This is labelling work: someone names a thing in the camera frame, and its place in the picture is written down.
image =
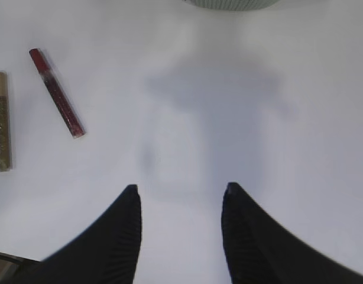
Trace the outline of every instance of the white surface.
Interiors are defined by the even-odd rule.
[[[85,137],[61,120],[33,47],[50,55]],[[229,283],[221,199],[238,181],[363,273],[363,0],[239,14],[182,0],[4,0],[0,70],[15,166],[0,173],[0,251],[43,259],[137,183],[136,281]]]

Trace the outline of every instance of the green object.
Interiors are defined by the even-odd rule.
[[[249,11],[263,9],[275,4],[278,0],[191,0],[202,8],[227,11]]]
[[[11,168],[7,74],[0,72],[0,172]]]

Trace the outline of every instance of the red cap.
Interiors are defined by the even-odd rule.
[[[29,51],[30,56],[33,59],[35,66],[38,69],[40,74],[45,73],[50,70],[49,65],[47,64],[45,58],[43,57],[41,51],[39,49],[32,49]]]

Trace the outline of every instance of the glitter glue pen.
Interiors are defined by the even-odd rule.
[[[7,74],[0,72],[0,172],[11,168]]]
[[[85,134],[79,120],[77,119],[74,110],[71,108],[63,91],[58,85],[57,79],[54,77],[48,63],[46,62],[43,54],[39,49],[32,49],[29,51],[33,62],[40,73],[42,80],[45,83],[47,90],[50,93],[54,103],[56,104],[63,120],[69,128],[73,138],[78,138]]]

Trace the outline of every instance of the gold glitter glue pen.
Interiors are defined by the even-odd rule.
[[[7,89],[7,74],[0,72],[0,172],[11,168]]]

